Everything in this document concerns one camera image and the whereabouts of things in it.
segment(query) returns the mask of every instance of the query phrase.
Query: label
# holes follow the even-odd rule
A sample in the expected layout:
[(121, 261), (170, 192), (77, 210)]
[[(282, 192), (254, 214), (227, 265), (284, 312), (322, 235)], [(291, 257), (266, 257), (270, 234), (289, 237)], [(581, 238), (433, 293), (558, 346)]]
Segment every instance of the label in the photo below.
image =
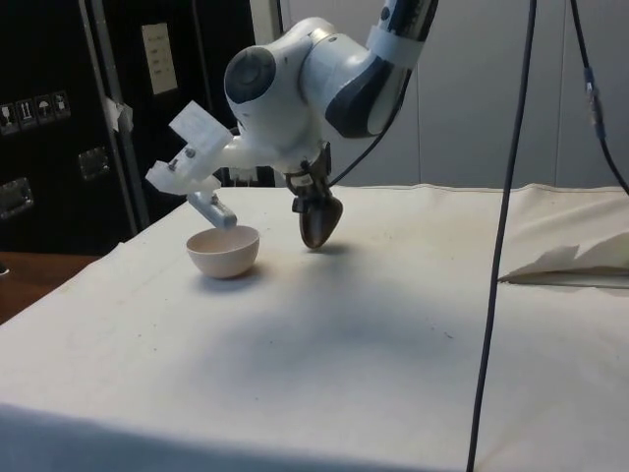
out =
[(16, 102), (16, 112), (18, 113), (18, 121), (23, 130), (34, 128), (37, 126), (37, 118), (35, 107), (32, 100), (20, 100)]
[(37, 121), (39, 121), (40, 125), (45, 125), (56, 119), (52, 107), (52, 100), (49, 95), (42, 95), (35, 98), (35, 110), (37, 113)]
[(52, 109), (55, 112), (55, 117), (58, 120), (70, 118), (72, 112), (70, 110), (70, 101), (68, 100), (68, 94), (62, 90), (52, 93)]
[(177, 75), (170, 48), (168, 25), (165, 23), (145, 25), (142, 27), (142, 36), (153, 94), (159, 95), (176, 89)]
[(291, 177), (291, 184), (293, 184), (293, 187), (307, 187), (312, 185), (314, 182), (315, 181), (309, 174), (302, 175), (300, 177)]
[(18, 115), (13, 103), (0, 105), (0, 135), (8, 136), (20, 132)]

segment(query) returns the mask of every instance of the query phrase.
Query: cable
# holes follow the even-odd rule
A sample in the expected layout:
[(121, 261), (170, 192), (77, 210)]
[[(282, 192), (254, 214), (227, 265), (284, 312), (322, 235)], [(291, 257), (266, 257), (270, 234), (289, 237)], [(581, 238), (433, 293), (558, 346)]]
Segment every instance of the cable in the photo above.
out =
[(357, 165), (359, 165), (361, 162), (363, 162), (363, 160), (365, 160), (365, 157), (367, 157), (368, 155), (372, 153), (372, 151), (377, 147), (377, 145), (380, 144), (382, 139), (384, 139), (384, 137), (386, 136), (386, 133), (389, 131), (389, 129), (395, 122), (397, 115), (402, 109), (402, 105), (404, 105), (404, 98), (406, 97), (406, 90), (409, 87), (409, 82), (411, 82), (412, 75), (413, 75), (413, 71), (409, 71), (406, 74), (406, 78), (404, 79), (404, 84), (402, 85), (402, 89), (400, 90), (400, 95), (397, 99), (397, 102), (395, 103), (395, 108), (393, 108), (393, 111), (391, 112), (391, 116), (389, 116), (389, 119), (387, 120), (380, 134), (377, 135), (377, 137), (375, 138), (375, 140), (373, 140), (370, 146), (367, 149), (365, 149), (365, 152), (359, 155), (356, 158), (356, 160), (354, 160), (354, 162), (352, 162), (343, 172), (341, 172), (334, 180), (332, 180), (332, 182), (330, 183), (330, 187), (334, 187), (341, 180), (347, 177), (347, 175), (350, 172), (352, 172), (356, 168)]
[(622, 187), (622, 190), (625, 191), (627, 196), (629, 196), (629, 186), (627, 182), (623, 179), (618, 167), (616, 166), (613, 158), (611, 157), (611, 152), (609, 151), (609, 147), (607, 146), (605, 125), (602, 116), (602, 106), (600, 105), (599, 99), (599, 91), (597, 90), (595, 79), (594, 79), (594, 71), (592, 67), (590, 67), (590, 59), (588, 58), (588, 49), (586, 47), (586, 40), (583, 36), (583, 29), (581, 28), (581, 18), (579, 17), (579, 7), (577, 5), (577, 0), (570, 0), (570, 7), (572, 9), (572, 18), (574, 20), (574, 28), (577, 32), (577, 40), (579, 41), (579, 50), (581, 51), (581, 60), (583, 62), (583, 68), (585, 72), (586, 78), (586, 91), (588, 93), (588, 99), (590, 102), (591, 113), (595, 125), (595, 129), (597, 131), (597, 138), (599, 138), (600, 149), (602, 150), (602, 154), (604, 155), (605, 161), (607, 162), (607, 166), (611, 173), (615, 177), (616, 181)]
[(493, 334), (493, 320), (495, 318), (495, 305), (498, 292), (498, 275), (500, 270), (500, 260), (502, 259), (502, 247), (504, 245), (504, 234), (509, 214), (509, 202), (511, 199), (511, 189), (513, 187), (513, 175), (515, 173), (515, 163), (520, 145), (520, 133), (522, 132), (522, 120), (524, 119), (524, 109), (527, 101), (529, 88), (529, 70), (531, 68), (531, 51), (533, 49), (533, 35), (535, 32), (535, 21), (538, 9), (537, 0), (531, 0), (529, 7), (529, 23), (527, 26), (527, 38), (524, 48), (524, 63), (522, 66), (522, 78), (520, 83), (520, 96), (518, 99), (518, 111), (516, 114), (509, 152), (509, 161), (502, 194), (502, 207), (500, 209), (500, 220), (495, 238), (495, 250), (493, 253), (493, 265), (491, 267), (491, 282), (489, 289), (489, 304), (487, 308), (487, 320), (485, 329), (485, 340), (483, 342), (483, 355), (481, 357), (481, 368), (479, 371), (479, 381), (477, 385), (476, 399), (474, 403), (474, 416), (472, 420), (472, 433), (470, 436), (470, 451), (468, 455), (467, 472), (474, 472), (476, 462), (476, 451), (479, 442), (479, 426), (481, 423), (481, 410), (483, 408), (483, 395), (485, 392), (485, 381), (487, 365), (489, 362), (489, 350), (491, 347), (491, 335)]

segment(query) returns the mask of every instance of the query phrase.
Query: white paper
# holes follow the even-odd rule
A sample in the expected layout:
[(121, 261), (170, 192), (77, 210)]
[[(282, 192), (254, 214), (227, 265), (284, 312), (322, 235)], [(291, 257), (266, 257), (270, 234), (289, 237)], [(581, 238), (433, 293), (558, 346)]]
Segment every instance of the white paper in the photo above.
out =
[(153, 94), (158, 95), (178, 87), (175, 64), (173, 63), (168, 25), (145, 25), (142, 27), (146, 61), (150, 73)]
[(109, 97), (105, 98), (105, 106), (107, 107), (107, 116), (109, 117), (109, 126), (115, 132), (119, 132), (118, 119), (122, 114), (122, 109), (118, 104)]

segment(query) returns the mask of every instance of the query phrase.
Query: white bowl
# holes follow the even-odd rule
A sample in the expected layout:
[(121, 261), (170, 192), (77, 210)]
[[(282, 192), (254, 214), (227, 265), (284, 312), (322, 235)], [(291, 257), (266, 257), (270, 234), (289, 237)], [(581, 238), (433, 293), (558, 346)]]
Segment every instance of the white bowl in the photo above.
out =
[(254, 266), (259, 250), (259, 233), (248, 226), (208, 229), (188, 240), (188, 254), (208, 277), (232, 278)]

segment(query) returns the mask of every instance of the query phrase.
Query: white wall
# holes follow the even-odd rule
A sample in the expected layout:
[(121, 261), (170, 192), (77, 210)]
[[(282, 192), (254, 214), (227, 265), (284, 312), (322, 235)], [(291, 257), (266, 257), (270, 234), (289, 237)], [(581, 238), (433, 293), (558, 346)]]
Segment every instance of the white wall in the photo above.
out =
[[(365, 41), (383, 0), (282, 0), (287, 28), (309, 16), (327, 18)], [(597, 72), (609, 145), (629, 178), (629, 2), (580, 0), (591, 62)], [(506, 165), (528, 0), (440, 0), (419, 79), (397, 123), (346, 184), (499, 187)], [(539, 2), (529, 99), (517, 184), (613, 185), (583, 94), (583, 73), (567, 0)], [(335, 171), (365, 142), (332, 141)]]

